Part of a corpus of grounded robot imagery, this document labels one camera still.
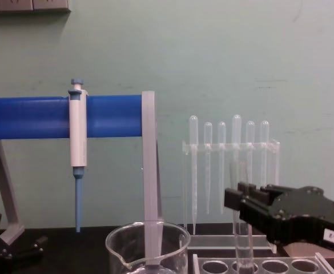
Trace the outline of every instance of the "wall socket plate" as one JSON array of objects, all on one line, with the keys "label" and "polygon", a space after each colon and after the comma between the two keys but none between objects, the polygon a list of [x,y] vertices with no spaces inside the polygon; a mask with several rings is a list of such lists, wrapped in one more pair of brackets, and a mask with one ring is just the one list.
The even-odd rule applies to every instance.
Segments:
[{"label": "wall socket plate", "polygon": [[69,10],[68,0],[33,0],[34,10]]},{"label": "wall socket plate", "polygon": [[32,0],[0,0],[0,11],[32,11]]},{"label": "wall socket plate", "polygon": [[0,0],[0,14],[70,12],[71,0]]}]

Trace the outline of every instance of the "gray stand support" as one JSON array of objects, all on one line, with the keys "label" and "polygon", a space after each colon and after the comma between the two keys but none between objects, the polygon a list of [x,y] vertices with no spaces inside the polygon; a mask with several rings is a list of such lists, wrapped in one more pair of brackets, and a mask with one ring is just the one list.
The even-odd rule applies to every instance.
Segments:
[{"label": "gray stand support", "polygon": [[20,222],[18,217],[17,202],[14,196],[13,186],[9,175],[7,161],[3,150],[2,142],[0,141],[0,193],[2,196],[3,205],[8,219],[8,227],[0,235],[0,238],[8,245],[14,242],[25,227]]},{"label": "gray stand support", "polygon": [[[161,252],[163,224],[158,224],[154,221],[163,220],[163,218],[160,200],[158,145],[156,141],[155,99],[153,91],[142,93],[142,135],[145,257],[155,258],[160,256]],[[147,261],[147,264],[159,264],[159,262],[157,260],[150,260]]]}]

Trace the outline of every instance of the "plastic transfer pipette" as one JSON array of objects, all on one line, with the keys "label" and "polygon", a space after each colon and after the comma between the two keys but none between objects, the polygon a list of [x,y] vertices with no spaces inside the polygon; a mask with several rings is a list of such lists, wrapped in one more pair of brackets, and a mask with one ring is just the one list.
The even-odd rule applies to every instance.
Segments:
[{"label": "plastic transfer pipette", "polygon": [[234,115],[232,121],[231,142],[234,145],[233,160],[239,161],[239,146],[242,141],[242,118],[240,115]]},{"label": "plastic transfer pipette", "polygon": [[211,189],[211,144],[212,144],[212,124],[206,122],[204,126],[205,142],[205,188],[206,188],[206,213],[210,212],[210,189]]},{"label": "plastic transfer pipette", "polygon": [[220,213],[224,213],[224,168],[225,168],[225,143],[226,143],[226,125],[220,122],[218,125],[218,143],[219,143],[219,193],[220,193]]},{"label": "plastic transfer pipette", "polygon": [[260,186],[267,184],[267,144],[269,140],[269,123],[262,121],[260,124],[260,141],[264,144],[262,149],[261,170],[260,170]]},{"label": "plastic transfer pipette", "polygon": [[199,121],[196,116],[190,117],[190,145],[192,157],[192,223],[196,232],[197,219],[197,149],[199,144]]},{"label": "plastic transfer pipette", "polygon": [[249,121],[246,125],[246,143],[248,144],[247,149],[247,176],[248,183],[254,184],[253,182],[253,144],[254,144],[254,133],[255,125],[254,122]]}]

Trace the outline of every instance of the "white vertical post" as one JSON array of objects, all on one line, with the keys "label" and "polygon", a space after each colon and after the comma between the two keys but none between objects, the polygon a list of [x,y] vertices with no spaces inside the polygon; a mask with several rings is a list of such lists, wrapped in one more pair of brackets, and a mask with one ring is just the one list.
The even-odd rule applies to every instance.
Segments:
[{"label": "white vertical post", "polygon": [[[160,256],[163,231],[160,225],[150,222],[162,220],[153,91],[142,93],[142,137],[145,257],[155,258]],[[147,260],[147,264],[159,264],[159,262]]]}]

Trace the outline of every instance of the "glass beaker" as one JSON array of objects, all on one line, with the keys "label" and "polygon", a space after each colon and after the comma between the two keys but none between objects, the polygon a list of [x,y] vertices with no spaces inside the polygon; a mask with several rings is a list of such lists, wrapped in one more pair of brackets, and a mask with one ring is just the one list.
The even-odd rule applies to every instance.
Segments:
[{"label": "glass beaker", "polygon": [[106,238],[110,274],[187,274],[190,240],[184,228],[164,221],[117,228]]}]

